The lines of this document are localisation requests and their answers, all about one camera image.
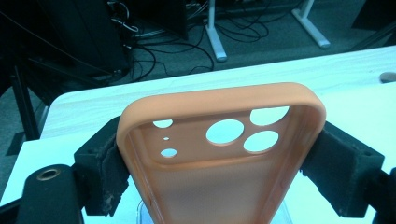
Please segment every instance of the circular hole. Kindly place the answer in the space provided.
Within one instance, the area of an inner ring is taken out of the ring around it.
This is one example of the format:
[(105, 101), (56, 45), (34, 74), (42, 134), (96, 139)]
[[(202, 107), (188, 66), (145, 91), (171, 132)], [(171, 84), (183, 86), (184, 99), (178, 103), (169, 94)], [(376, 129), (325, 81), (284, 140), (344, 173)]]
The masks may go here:
[(61, 171), (58, 169), (49, 169), (46, 171), (41, 172), (38, 176), (37, 179), (41, 181), (49, 180), (60, 174)]
[(161, 151), (161, 155), (165, 158), (173, 158), (177, 154), (177, 150), (174, 148), (167, 148)]
[(244, 124), (236, 119), (225, 119), (216, 122), (206, 132), (206, 138), (214, 144), (230, 143), (244, 131)]
[(173, 124), (171, 119), (156, 120), (152, 122), (157, 128), (168, 128)]
[(263, 131), (251, 135), (244, 144), (244, 148), (248, 152), (263, 152), (272, 147), (279, 138), (279, 134), (273, 131)]
[(288, 106), (254, 109), (250, 113), (250, 121), (256, 125), (269, 125), (285, 117)]

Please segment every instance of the metal stand leg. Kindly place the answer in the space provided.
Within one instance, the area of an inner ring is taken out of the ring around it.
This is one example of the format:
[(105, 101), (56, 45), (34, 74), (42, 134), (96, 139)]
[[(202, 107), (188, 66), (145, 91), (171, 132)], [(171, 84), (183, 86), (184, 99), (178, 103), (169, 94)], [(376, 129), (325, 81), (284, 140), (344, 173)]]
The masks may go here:
[(219, 63), (222, 63), (227, 60), (227, 54), (224, 51), (215, 28), (215, 2), (216, 0), (209, 0), (208, 22), (205, 28), (207, 36), (209, 36), (210, 44), (212, 44), (212, 49), (215, 52), (216, 59)]
[(314, 38), (317, 44), (322, 49), (327, 49), (330, 46), (330, 42), (326, 37), (318, 30), (318, 28), (308, 19), (308, 14), (311, 11), (311, 7), (315, 0), (306, 0), (301, 7), (295, 8), (291, 11), (297, 21), (305, 28), (305, 30)]
[(26, 140), (36, 140), (40, 138), (40, 134), (35, 121), (35, 112), (33, 111), (32, 102), (30, 101), (29, 92), (24, 83), (23, 76), (17, 66), (15, 66), (15, 73), (11, 76), (11, 82), (18, 109), (20, 110)]

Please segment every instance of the table surface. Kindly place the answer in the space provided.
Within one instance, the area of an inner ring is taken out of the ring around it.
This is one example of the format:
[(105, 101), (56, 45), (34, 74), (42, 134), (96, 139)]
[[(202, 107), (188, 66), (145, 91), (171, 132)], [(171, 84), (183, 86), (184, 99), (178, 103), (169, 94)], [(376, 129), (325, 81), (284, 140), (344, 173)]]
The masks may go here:
[[(370, 49), (64, 94), (50, 107), (41, 138), (23, 145), (1, 204), (21, 197), (24, 179), (33, 171), (56, 163), (73, 164), (73, 153), (137, 99), (285, 81), (313, 90), (326, 106), (327, 121), (386, 155), (383, 170), (388, 173), (396, 166), (396, 83), (380, 84), (378, 77), (396, 72), (395, 55), (396, 47)], [(85, 221), (131, 223), (139, 202), (130, 178), (114, 217), (85, 217)], [(371, 223), (374, 216), (369, 208), (365, 219), (338, 217), (301, 174), (294, 178), (284, 202), (292, 223)]]

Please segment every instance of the orange phone case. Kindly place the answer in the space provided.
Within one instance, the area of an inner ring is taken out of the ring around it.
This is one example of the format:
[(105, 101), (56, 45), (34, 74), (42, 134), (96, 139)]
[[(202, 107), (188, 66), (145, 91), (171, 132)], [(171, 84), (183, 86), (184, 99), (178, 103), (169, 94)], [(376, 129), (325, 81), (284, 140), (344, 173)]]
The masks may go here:
[(155, 223), (269, 223), (325, 114), (296, 83), (155, 95), (123, 111), (117, 144)]

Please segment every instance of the white stand leg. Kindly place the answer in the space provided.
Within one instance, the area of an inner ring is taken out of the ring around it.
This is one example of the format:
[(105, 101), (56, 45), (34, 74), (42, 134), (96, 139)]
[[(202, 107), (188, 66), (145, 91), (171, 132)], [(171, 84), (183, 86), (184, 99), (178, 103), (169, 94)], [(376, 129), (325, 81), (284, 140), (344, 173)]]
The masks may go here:
[(306, 0), (301, 7), (292, 10), (292, 14), (297, 21), (305, 28), (305, 30), (314, 38), (317, 44), (322, 49), (327, 49), (330, 46), (330, 42), (326, 37), (318, 30), (318, 28), (308, 19), (308, 14), (311, 11), (311, 7), (315, 0)]
[(227, 60), (227, 54), (224, 51), (218, 32), (215, 28), (215, 2), (216, 0), (209, 0), (209, 14), (207, 26), (205, 28), (207, 36), (209, 36), (210, 44), (212, 45), (212, 49), (215, 52), (216, 59), (218, 62), (222, 63)]

